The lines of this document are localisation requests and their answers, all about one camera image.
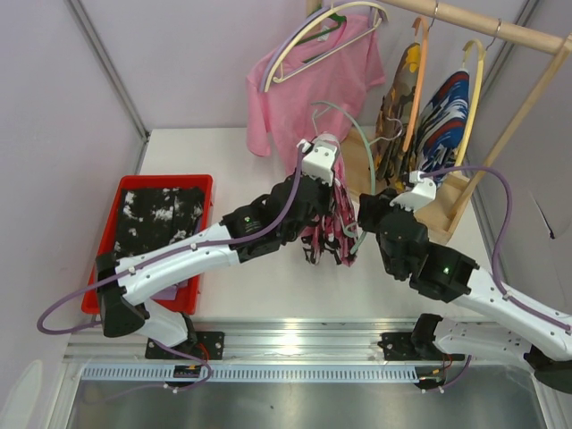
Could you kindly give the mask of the pink camouflage trousers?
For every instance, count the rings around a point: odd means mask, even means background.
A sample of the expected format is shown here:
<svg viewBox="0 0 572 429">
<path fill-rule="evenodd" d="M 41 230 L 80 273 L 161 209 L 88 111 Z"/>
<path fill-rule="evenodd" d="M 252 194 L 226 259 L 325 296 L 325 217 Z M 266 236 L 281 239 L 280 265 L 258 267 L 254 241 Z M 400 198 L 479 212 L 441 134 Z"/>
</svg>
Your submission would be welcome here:
<svg viewBox="0 0 572 429">
<path fill-rule="evenodd" d="M 339 157 L 334 165 L 333 197 L 330 212 L 318 217 L 300 236 L 306 261 L 318 265 L 323 254 L 333 256 L 337 265 L 352 266 L 358 252 L 356 217 L 345 177 L 345 165 Z"/>
</svg>

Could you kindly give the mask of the mint green hanger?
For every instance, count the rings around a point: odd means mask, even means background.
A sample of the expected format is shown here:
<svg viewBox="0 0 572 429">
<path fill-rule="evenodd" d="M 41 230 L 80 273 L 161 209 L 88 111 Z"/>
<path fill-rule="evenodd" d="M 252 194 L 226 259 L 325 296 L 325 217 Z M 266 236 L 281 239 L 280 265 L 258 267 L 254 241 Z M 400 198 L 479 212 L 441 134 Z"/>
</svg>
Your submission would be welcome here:
<svg viewBox="0 0 572 429">
<path fill-rule="evenodd" d="M 345 135 L 335 134 L 334 137 L 339 141 L 339 157 L 343 159 L 345 165 L 347 188 L 355 210 L 358 238 L 357 245 L 353 248 L 353 251 L 358 251 L 365 241 L 367 232 L 358 226 L 358 215 L 355 204 L 362 193 L 373 194 L 376 191 L 374 159 L 372 149 L 368 145 L 370 139 L 363 128 L 358 124 L 356 118 L 343 107 L 325 100 L 315 102 L 314 106 L 321 106 L 323 110 L 320 111 L 316 109 L 313 112 L 313 122 L 318 122 L 321 116 L 333 110 L 342 118 L 342 121 L 349 126 L 348 132 Z"/>
</svg>

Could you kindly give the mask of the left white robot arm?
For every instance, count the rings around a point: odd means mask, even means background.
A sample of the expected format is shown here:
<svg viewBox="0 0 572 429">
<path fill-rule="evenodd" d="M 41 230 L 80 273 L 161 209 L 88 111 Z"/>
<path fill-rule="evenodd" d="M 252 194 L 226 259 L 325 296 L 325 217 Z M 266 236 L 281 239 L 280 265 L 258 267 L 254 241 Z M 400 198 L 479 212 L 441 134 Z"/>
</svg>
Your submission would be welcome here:
<svg viewBox="0 0 572 429">
<path fill-rule="evenodd" d="M 296 241 L 329 212 L 335 180 L 295 173 L 272 190 L 185 240 L 135 257 L 97 258 L 97 302 L 103 335 L 137 334 L 169 348 L 197 341 L 188 315 L 152 299 L 178 282 L 245 264 Z"/>
</svg>

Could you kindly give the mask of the green yellow camouflage trousers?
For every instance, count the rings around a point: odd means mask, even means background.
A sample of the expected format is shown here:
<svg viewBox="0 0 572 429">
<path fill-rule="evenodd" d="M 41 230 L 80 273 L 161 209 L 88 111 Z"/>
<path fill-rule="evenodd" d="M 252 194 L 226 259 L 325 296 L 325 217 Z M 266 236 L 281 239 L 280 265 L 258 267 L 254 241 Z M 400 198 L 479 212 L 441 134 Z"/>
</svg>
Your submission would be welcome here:
<svg viewBox="0 0 572 429">
<path fill-rule="evenodd" d="M 410 123 L 420 61 L 421 45 L 414 42 L 404 50 L 392 83 L 383 96 L 374 143 L 370 146 L 378 190 L 390 186 L 396 176 L 397 155 L 403 147 Z"/>
</svg>

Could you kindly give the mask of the lilac hanger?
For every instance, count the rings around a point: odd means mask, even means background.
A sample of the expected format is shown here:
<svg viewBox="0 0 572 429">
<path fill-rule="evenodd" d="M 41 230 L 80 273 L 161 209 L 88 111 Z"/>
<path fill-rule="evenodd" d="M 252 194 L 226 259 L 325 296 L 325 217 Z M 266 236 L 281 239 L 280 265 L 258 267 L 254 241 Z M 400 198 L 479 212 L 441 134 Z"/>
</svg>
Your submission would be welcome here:
<svg viewBox="0 0 572 429">
<path fill-rule="evenodd" d="M 347 40 L 343 44 L 336 45 L 326 52 L 312 57 L 307 63 L 303 63 L 298 69 L 284 74 L 280 71 L 280 75 L 276 76 L 275 73 L 282 68 L 283 60 L 290 53 L 291 49 L 302 39 L 305 35 L 314 27 L 318 26 L 322 21 L 330 18 L 334 14 L 341 12 L 342 10 L 352 8 L 352 7 L 368 7 L 370 12 L 367 15 L 367 28 L 365 31 L 357 34 L 355 37 Z M 272 84 L 281 84 L 284 81 L 296 76 L 297 74 L 305 71 L 306 69 L 312 67 L 325 60 L 326 58 L 336 54 L 343 48 L 350 46 L 351 44 L 357 42 L 361 38 L 374 33 L 381 24 L 389 23 L 389 15 L 386 10 L 374 1 L 351 1 L 347 3 L 338 2 L 332 3 L 329 7 L 322 7 L 314 13 L 310 14 L 306 20 L 301 24 L 301 26 L 294 32 L 293 36 L 289 36 L 285 42 L 282 43 L 273 54 L 272 58 L 269 60 L 268 65 L 266 65 L 262 81 L 259 84 L 258 91 L 262 93 L 267 93 Z"/>
</svg>

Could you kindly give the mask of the cream hanger left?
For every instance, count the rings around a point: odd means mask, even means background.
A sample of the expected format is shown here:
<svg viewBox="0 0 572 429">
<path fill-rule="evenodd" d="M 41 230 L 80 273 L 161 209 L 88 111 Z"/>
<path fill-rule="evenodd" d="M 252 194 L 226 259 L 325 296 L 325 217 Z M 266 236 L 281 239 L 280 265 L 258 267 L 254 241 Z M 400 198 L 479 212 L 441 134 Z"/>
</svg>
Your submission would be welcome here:
<svg viewBox="0 0 572 429">
<path fill-rule="evenodd" d="M 341 27 L 340 29 L 335 30 L 334 32 L 330 33 L 327 38 L 319 38 L 312 41 L 309 41 L 305 44 L 297 46 L 297 44 L 291 49 L 290 53 L 287 57 L 283 60 L 282 68 L 278 70 L 275 75 L 279 76 L 280 72 L 284 74 L 288 74 L 293 72 L 294 70 L 298 69 L 298 67 L 302 66 L 303 63 L 307 63 L 311 60 L 312 57 L 318 56 L 327 50 L 332 49 L 336 45 L 343 44 L 347 40 L 355 37 L 357 34 L 365 31 L 368 24 L 367 24 L 367 15 L 369 14 L 370 10 L 368 7 L 352 7 L 341 12 L 337 13 L 339 15 L 343 15 L 347 18 L 346 25 Z M 312 28 L 306 35 L 309 36 L 315 30 L 318 30 L 318 26 Z"/>
</svg>

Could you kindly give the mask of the cream hanger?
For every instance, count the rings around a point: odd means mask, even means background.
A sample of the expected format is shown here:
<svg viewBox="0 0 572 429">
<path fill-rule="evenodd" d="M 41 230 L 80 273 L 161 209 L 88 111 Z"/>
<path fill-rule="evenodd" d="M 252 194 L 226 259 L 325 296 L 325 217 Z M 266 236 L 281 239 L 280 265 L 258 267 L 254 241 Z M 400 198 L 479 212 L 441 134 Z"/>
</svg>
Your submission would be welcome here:
<svg viewBox="0 0 572 429">
<path fill-rule="evenodd" d="M 284 74 L 288 74 L 293 72 L 294 70 L 298 69 L 298 67 L 302 66 L 303 63 L 307 63 L 311 60 L 312 57 L 318 56 L 327 50 L 332 49 L 336 45 L 343 44 L 347 40 L 355 37 L 357 34 L 365 31 L 368 24 L 367 24 L 367 15 L 369 14 L 370 10 L 368 7 L 352 7 L 341 12 L 337 13 L 339 15 L 343 15 L 347 18 L 346 25 L 341 27 L 340 29 L 335 30 L 334 32 L 330 33 L 327 38 L 319 38 L 312 41 L 309 41 L 305 44 L 297 46 L 297 44 L 291 49 L 290 53 L 287 57 L 283 60 L 282 68 L 278 70 L 275 75 L 279 76 L 280 72 Z M 315 30 L 318 30 L 318 26 L 312 28 L 306 35 L 309 36 Z"/>
<path fill-rule="evenodd" d="M 465 66 L 468 58 L 470 57 L 472 49 L 475 48 L 477 51 L 477 62 L 476 62 L 476 75 L 475 75 L 475 85 L 473 87 L 472 96 L 469 98 L 468 112 L 467 112 L 467 122 L 464 129 L 462 139 L 458 145 L 455 166 L 461 166 L 464 160 L 465 154 L 467 152 L 468 142 L 470 140 L 473 125 L 475 123 L 476 112 L 481 96 L 483 79 L 484 79 L 484 60 L 486 56 L 486 50 L 483 43 L 476 39 L 470 39 L 466 42 L 463 51 L 464 57 L 462 65 Z"/>
</svg>

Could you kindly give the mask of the orange hanger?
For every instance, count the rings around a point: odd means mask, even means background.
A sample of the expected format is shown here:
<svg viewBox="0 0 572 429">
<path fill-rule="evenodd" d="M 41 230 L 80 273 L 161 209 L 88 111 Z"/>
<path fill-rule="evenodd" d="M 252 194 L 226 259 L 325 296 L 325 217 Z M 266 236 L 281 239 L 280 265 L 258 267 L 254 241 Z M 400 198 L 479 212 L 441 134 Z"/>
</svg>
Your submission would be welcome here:
<svg viewBox="0 0 572 429">
<path fill-rule="evenodd" d="M 416 127 L 416 119 L 419 113 L 419 108 L 421 104 L 421 97 L 424 86 L 424 78 L 426 72 L 426 62 L 428 56 L 428 36 L 429 36 L 429 25 L 425 17 L 418 15 L 413 23 L 412 28 L 415 30 L 415 36 L 419 29 L 422 29 L 422 37 L 420 42 L 420 58 L 419 58 L 419 68 L 416 80 L 416 87 L 414 91 L 413 104 L 410 112 L 409 124 L 406 132 L 405 139 L 403 141 L 402 151 L 404 153 L 408 152 L 411 146 L 413 134 Z"/>
</svg>

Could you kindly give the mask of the wooden clothes rack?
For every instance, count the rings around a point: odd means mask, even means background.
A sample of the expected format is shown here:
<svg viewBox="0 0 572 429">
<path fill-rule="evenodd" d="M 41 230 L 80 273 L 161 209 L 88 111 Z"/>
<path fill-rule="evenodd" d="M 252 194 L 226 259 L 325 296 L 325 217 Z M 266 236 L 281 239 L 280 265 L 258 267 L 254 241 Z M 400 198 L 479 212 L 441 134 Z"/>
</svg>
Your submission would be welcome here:
<svg viewBox="0 0 572 429">
<path fill-rule="evenodd" d="M 571 54 L 571 37 L 559 38 L 514 23 L 504 24 L 500 19 L 495 20 L 492 17 L 438 1 L 394 0 L 387 4 L 421 15 L 426 19 L 430 17 L 437 21 L 447 22 L 453 26 L 470 29 L 486 36 L 502 39 L 513 45 L 524 46 L 552 56 L 552 60 L 547 65 L 543 75 L 531 89 L 485 158 L 484 165 L 486 167 L 492 166 L 492 163 L 509 143 L 519 125 L 531 112 L 568 59 Z M 450 174 L 445 179 L 442 189 L 437 191 L 436 200 L 416 213 L 417 220 L 428 227 L 429 237 L 432 240 L 442 245 L 450 241 L 470 198 L 483 177 L 482 172 L 477 173 L 472 178 L 460 173 Z"/>
</svg>

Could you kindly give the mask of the blue red white shorts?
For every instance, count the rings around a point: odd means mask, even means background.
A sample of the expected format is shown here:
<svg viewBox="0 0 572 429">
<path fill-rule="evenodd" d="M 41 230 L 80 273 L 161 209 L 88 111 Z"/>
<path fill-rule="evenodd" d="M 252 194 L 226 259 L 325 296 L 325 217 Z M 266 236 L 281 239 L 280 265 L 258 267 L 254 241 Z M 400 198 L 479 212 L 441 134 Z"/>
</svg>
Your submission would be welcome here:
<svg viewBox="0 0 572 429">
<path fill-rule="evenodd" d="M 468 117 L 469 73 L 453 72 L 434 92 L 418 118 L 416 169 L 434 172 L 455 164 Z"/>
</svg>

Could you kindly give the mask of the pink t-shirt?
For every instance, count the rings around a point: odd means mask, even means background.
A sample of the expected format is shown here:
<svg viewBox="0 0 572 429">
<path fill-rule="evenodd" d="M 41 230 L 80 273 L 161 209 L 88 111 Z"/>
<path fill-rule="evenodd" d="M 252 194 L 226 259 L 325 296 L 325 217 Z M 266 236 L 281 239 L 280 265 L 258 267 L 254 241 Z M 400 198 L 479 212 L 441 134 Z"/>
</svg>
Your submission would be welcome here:
<svg viewBox="0 0 572 429">
<path fill-rule="evenodd" d="M 385 82 L 375 34 L 342 49 L 317 65 L 271 86 L 267 93 L 258 91 L 264 68 L 273 52 L 251 69 L 246 77 L 248 126 L 246 144 L 256 156 L 269 156 L 276 150 L 287 174 L 296 165 L 296 145 L 327 132 L 345 135 L 349 126 L 333 110 L 312 122 L 316 101 L 325 100 L 360 114 L 367 92 Z"/>
</svg>

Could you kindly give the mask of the red plastic bin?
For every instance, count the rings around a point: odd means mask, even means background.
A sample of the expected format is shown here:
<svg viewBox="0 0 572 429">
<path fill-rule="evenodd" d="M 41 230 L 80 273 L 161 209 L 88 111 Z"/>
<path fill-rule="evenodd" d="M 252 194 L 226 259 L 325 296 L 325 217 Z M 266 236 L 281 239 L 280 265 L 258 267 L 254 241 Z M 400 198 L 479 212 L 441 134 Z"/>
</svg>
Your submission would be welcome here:
<svg viewBox="0 0 572 429">
<path fill-rule="evenodd" d="M 208 225 L 213 205 L 213 187 L 214 179 L 208 174 L 183 174 L 183 175 L 128 175 L 120 179 L 118 188 L 115 192 L 114 201 L 110 214 L 104 228 L 103 236 L 100 240 L 97 253 L 99 255 L 113 252 L 114 235 L 118 218 L 118 209 L 120 205 L 120 197 L 123 190 L 144 189 L 144 188 L 193 188 L 197 187 L 204 191 L 205 210 L 203 218 L 199 224 L 198 231 L 203 231 Z"/>
</svg>

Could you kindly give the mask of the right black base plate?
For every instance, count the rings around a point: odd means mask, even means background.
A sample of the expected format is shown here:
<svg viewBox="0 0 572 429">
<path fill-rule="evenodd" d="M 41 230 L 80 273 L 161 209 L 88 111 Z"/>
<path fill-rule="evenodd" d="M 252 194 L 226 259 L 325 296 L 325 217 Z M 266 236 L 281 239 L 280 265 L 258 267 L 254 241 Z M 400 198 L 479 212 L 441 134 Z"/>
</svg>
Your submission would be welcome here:
<svg viewBox="0 0 572 429">
<path fill-rule="evenodd" d="M 413 332 L 385 332 L 377 342 L 388 361 L 449 361 L 461 362 L 464 354 L 445 353 L 434 344 L 435 335 L 415 335 Z"/>
</svg>

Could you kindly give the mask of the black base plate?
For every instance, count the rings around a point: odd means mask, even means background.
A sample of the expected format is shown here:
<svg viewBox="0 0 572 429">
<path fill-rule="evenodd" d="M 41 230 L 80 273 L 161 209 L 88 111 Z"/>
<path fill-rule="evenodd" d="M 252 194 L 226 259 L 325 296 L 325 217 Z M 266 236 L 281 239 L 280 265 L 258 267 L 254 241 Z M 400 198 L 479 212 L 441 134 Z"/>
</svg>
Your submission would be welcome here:
<svg viewBox="0 0 572 429">
<path fill-rule="evenodd" d="M 464 354 L 445 353 L 434 344 L 435 335 L 415 335 L 413 332 L 385 332 L 377 342 L 388 361 L 449 361 L 461 362 Z"/>
<path fill-rule="evenodd" d="M 223 332 L 197 332 L 197 340 L 195 342 L 184 341 L 182 344 L 174 346 L 173 349 L 180 353 L 191 355 L 202 360 L 218 361 L 223 359 L 224 337 L 225 334 Z M 161 347 L 157 346 L 155 342 L 148 339 L 145 350 L 145 358 L 174 360 L 181 358 L 181 356 L 171 351 L 162 349 Z"/>
</svg>

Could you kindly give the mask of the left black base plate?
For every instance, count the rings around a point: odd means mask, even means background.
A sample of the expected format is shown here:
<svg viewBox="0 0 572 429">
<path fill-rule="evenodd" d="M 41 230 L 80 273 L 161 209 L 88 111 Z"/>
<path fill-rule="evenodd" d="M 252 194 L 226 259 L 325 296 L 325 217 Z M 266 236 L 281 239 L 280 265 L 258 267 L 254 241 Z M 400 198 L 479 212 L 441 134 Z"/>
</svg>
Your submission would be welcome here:
<svg viewBox="0 0 572 429">
<path fill-rule="evenodd" d="M 197 340 L 195 342 L 184 341 L 182 344 L 174 346 L 173 349 L 180 353 L 191 355 L 202 360 L 218 361 L 223 359 L 224 337 L 225 334 L 223 332 L 197 332 Z M 161 347 L 157 346 L 155 342 L 148 339 L 145 350 L 145 358 L 174 360 L 181 358 L 181 356 L 171 351 L 162 349 Z"/>
</svg>

